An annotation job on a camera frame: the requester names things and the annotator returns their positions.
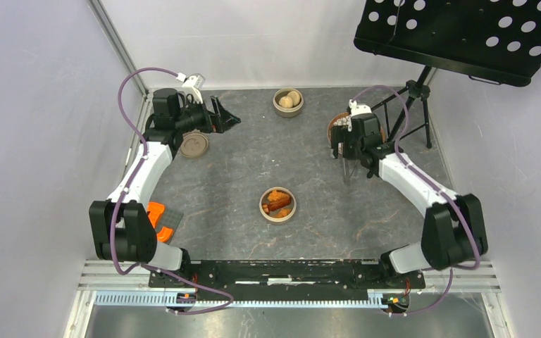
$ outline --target white wall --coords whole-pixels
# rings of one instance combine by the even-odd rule
[[[0,338],[63,334],[95,256],[88,207],[116,186],[130,143],[125,75],[84,1],[0,0]]]
[[[103,0],[134,63],[207,88],[403,85],[421,66],[354,47],[365,1]],[[151,87],[168,76],[145,74]]]
[[[541,69],[525,88],[440,71],[430,98],[457,191],[482,201],[512,325],[541,337]]]

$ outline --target black perforated panel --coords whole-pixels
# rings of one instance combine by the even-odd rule
[[[523,87],[541,64],[541,0],[367,0],[354,44]]]

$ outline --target beige bowl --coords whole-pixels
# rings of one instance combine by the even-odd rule
[[[301,101],[299,102],[299,104],[293,108],[283,108],[282,106],[279,106],[279,100],[281,100],[282,97],[287,96],[287,94],[289,94],[289,92],[291,91],[297,92],[299,94],[299,97],[301,97]],[[279,89],[273,97],[273,105],[275,107],[275,113],[277,113],[277,115],[284,118],[293,118],[301,113],[301,108],[304,107],[304,96],[302,96],[301,92],[299,92],[299,90],[295,88]]]
[[[287,215],[287,216],[285,216],[283,218],[274,218],[273,217],[281,209],[271,211],[270,215],[266,215],[264,210],[262,210],[262,203],[268,203],[268,194],[270,194],[273,190],[278,190],[280,192],[284,192],[284,193],[289,194],[291,196],[291,203],[288,206],[284,207],[284,208],[291,209],[291,212],[289,213],[289,215]],[[266,218],[267,221],[269,221],[269,222],[271,222],[273,224],[283,224],[283,223],[286,223],[289,219],[291,219],[291,217],[293,217],[293,215],[295,214],[295,209],[297,208],[297,202],[295,201],[295,196],[293,196],[293,194],[289,190],[287,190],[285,188],[282,188],[282,187],[274,187],[274,188],[270,188],[269,190],[266,190],[264,192],[264,194],[262,194],[262,197],[260,198],[260,202],[258,203],[258,208],[260,209],[260,213],[262,214],[262,217]]]

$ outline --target brown lid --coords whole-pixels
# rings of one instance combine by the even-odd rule
[[[185,135],[179,150],[185,158],[198,158],[209,150],[209,139],[198,132]]]

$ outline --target robotic arm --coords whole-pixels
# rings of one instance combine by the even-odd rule
[[[150,197],[161,174],[177,154],[184,133],[196,129],[205,133],[224,133],[241,120],[225,110],[216,96],[211,97],[214,112],[206,109],[199,91],[204,83],[202,75],[185,77],[179,74],[178,80],[184,82],[184,94],[174,89],[159,89],[153,94],[154,113],[148,118],[144,132],[148,149],[146,156],[136,157],[127,175],[106,201],[94,201],[90,206],[94,247],[100,259],[111,260],[112,245],[115,245],[119,261],[148,263],[166,270],[179,270],[187,258],[182,249],[157,241],[146,212]],[[144,145],[140,144],[137,153],[143,154],[143,151]],[[142,159],[142,167],[135,173]],[[115,243],[112,244],[113,209],[122,195],[125,196],[116,220]]]
[[[461,210],[478,253],[486,253],[488,244],[478,198],[472,194],[459,196],[417,168],[406,154],[397,154],[394,142],[384,142],[380,121],[370,107],[350,101],[348,111],[347,124],[331,128],[332,157],[339,156],[341,144],[345,159],[359,160],[369,170],[368,178],[377,175],[389,182],[424,216],[421,241],[381,255],[385,274],[392,277],[428,268],[442,270],[474,257],[464,229],[452,224],[460,220],[443,194]]]

